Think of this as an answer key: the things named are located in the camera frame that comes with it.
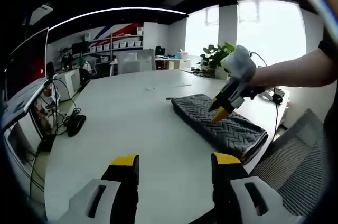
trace human arm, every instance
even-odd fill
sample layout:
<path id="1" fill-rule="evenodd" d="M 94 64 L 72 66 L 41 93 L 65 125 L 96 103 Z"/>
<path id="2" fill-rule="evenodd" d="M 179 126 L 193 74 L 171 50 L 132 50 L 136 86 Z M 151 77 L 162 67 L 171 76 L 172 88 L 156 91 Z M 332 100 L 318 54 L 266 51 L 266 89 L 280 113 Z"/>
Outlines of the human arm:
<path id="1" fill-rule="evenodd" d="M 336 79 L 335 63 L 321 49 L 298 59 L 257 68 L 251 86 L 321 87 Z"/>

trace monitor screen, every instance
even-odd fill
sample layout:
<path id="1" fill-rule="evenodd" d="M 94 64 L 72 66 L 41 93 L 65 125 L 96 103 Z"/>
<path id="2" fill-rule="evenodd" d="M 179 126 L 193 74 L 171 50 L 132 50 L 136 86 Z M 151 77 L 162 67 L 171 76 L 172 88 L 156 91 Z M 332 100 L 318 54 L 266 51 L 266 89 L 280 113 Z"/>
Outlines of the monitor screen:
<path id="1" fill-rule="evenodd" d="M 7 101 L 32 82 L 46 77 L 47 35 L 48 29 L 38 32 L 10 54 L 6 69 Z"/>

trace computer mouse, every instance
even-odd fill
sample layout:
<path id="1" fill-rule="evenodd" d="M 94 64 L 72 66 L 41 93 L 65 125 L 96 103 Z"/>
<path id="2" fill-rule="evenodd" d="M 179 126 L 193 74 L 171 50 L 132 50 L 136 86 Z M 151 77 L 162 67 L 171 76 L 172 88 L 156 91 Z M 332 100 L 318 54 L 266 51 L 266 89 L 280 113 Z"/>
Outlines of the computer mouse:
<path id="1" fill-rule="evenodd" d="M 87 117 L 85 115 L 75 115 L 70 117 L 67 123 L 67 133 L 69 137 L 76 135 L 83 124 L 85 123 Z"/>

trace window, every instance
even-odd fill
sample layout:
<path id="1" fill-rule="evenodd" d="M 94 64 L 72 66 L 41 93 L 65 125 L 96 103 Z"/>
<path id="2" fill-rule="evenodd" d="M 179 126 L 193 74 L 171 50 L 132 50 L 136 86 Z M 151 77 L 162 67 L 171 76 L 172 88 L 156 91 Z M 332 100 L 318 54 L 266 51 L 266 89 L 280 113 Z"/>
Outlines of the window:
<path id="1" fill-rule="evenodd" d="M 304 21 L 299 5 L 283 0 L 238 2 L 237 44 L 257 52 L 268 65 L 306 53 Z M 264 66 L 259 57 L 252 60 Z"/>
<path id="2" fill-rule="evenodd" d="M 203 54 L 203 47 L 218 42 L 218 6 L 208 7 L 189 15 L 186 21 L 185 51 Z"/>

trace floor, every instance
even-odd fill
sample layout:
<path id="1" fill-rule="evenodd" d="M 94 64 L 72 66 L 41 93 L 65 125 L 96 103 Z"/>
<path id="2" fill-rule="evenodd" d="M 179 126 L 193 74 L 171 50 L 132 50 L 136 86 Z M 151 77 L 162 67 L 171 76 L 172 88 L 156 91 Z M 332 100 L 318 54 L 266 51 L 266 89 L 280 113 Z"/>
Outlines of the floor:
<path id="1" fill-rule="evenodd" d="M 77 97 L 79 96 L 79 93 L 76 93 L 73 96 L 73 100 L 75 101 Z M 64 113 L 67 113 L 69 109 L 72 107 L 73 103 L 71 100 L 69 101 L 63 101 L 60 103 L 58 110 L 62 111 Z M 61 123 L 62 117 L 58 116 L 58 123 Z M 286 130 L 280 127 L 276 135 L 274 137 L 274 140 L 277 140 Z M 46 167 L 48 163 L 49 153 L 48 152 L 41 152 L 37 156 L 34 162 L 34 171 L 32 173 L 32 179 L 36 181 L 38 184 L 40 184 L 42 187 L 44 187 L 44 179 L 46 175 Z M 30 205 L 35 210 L 36 214 L 43 220 L 46 220 L 45 215 L 45 207 L 44 207 L 44 192 L 41 191 L 38 187 L 36 187 L 34 184 L 31 183 L 31 199 L 30 199 Z"/>

